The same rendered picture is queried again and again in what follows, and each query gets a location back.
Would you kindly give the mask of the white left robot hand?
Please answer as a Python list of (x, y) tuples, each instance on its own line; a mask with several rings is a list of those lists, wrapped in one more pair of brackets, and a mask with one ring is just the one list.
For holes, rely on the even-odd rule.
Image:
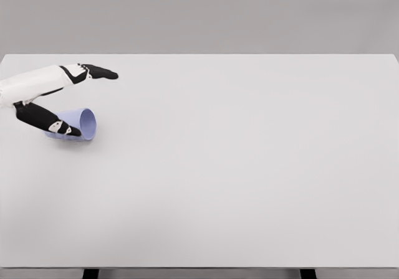
[(0, 107), (13, 108), (16, 118), (39, 130), (63, 136), (82, 132), (34, 100), (91, 79), (118, 79), (113, 70), (93, 64), (49, 65), (0, 80)]

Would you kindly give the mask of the light blue plastic cup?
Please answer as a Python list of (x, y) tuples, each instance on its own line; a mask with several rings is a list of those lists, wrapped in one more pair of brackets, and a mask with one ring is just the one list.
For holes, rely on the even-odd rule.
[(50, 138), (59, 140), (90, 141), (94, 138), (97, 130), (97, 122), (93, 111), (88, 108), (66, 110), (57, 112), (56, 115), (70, 126), (80, 130), (80, 136), (62, 135), (44, 131), (43, 133)]

